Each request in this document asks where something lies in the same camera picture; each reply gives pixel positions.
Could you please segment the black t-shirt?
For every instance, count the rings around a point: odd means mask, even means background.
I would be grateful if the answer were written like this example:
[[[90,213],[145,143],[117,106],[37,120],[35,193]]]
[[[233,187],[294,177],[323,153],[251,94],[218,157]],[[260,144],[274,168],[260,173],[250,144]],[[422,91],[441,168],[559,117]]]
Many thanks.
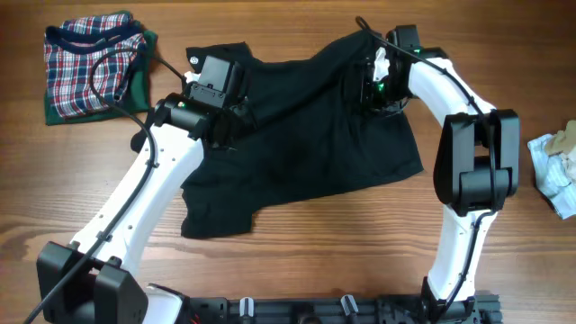
[[[259,210],[405,180],[422,170],[403,113],[368,112],[361,83],[376,53],[363,31],[305,60],[266,63],[244,43],[189,47],[194,70],[209,56],[248,74],[242,111],[254,125],[228,148],[210,148],[183,183],[181,234],[212,239],[250,232]]]

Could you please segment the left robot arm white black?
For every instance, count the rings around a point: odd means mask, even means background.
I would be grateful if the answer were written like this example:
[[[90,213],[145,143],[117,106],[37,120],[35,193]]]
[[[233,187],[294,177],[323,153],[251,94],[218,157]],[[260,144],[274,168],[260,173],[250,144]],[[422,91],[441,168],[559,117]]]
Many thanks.
[[[47,243],[37,259],[41,301],[26,322],[177,323],[185,297],[135,279],[143,249],[159,218],[208,148],[224,149],[250,127],[237,107],[245,69],[208,56],[153,109],[146,139],[127,174],[101,210],[69,243]]]

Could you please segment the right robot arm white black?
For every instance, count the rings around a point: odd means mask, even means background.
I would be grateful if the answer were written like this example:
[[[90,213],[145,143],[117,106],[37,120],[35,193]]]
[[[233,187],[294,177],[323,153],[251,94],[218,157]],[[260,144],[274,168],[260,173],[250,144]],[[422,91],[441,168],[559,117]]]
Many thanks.
[[[418,320],[463,323],[480,311],[474,278],[490,226],[518,189],[519,117],[481,99],[442,49],[420,44],[416,26],[381,35],[364,18],[355,21],[378,43],[366,64],[363,107],[393,116],[418,98],[442,128],[433,185],[443,223],[418,299]]]

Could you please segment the plaid folded shirt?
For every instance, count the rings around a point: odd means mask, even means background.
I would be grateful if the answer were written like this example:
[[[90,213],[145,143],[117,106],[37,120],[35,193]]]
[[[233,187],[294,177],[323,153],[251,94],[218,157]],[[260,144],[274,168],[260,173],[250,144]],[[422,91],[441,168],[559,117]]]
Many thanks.
[[[105,100],[123,99],[132,69],[147,43],[130,12],[70,19],[44,34],[46,99],[61,120],[103,113]]]

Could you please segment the crumpled light blue cloth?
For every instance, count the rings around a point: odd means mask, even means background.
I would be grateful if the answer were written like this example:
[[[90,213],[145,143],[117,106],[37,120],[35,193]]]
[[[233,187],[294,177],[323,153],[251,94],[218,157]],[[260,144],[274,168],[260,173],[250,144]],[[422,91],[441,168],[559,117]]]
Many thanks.
[[[563,154],[549,156],[545,145],[553,138],[545,134],[527,143],[535,170],[535,186],[563,220],[575,215],[575,180],[564,168]]]

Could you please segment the beige crumpled cloth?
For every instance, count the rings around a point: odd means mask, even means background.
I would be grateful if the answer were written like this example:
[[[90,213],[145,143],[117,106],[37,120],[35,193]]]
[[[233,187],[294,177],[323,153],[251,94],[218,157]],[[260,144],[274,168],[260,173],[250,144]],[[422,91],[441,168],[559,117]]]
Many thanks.
[[[567,122],[565,130],[559,130],[544,147],[548,156],[564,153],[568,155],[575,147],[575,120]]]

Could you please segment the green folded shirt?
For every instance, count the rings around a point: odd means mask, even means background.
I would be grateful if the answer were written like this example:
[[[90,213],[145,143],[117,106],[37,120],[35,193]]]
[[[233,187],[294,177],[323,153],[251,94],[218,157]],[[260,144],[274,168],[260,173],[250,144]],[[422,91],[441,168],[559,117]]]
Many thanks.
[[[155,52],[158,36],[153,31],[146,30],[139,21],[135,19],[134,21],[142,27],[147,47],[137,51],[139,57],[130,73],[129,85],[123,99],[119,102],[112,102],[118,104],[129,113],[143,113],[149,108],[149,55]],[[67,123],[99,122],[119,116],[117,112],[109,108],[105,112],[99,112],[87,117],[61,120],[49,112],[46,91],[44,95],[44,113],[45,122],[49,126]]]

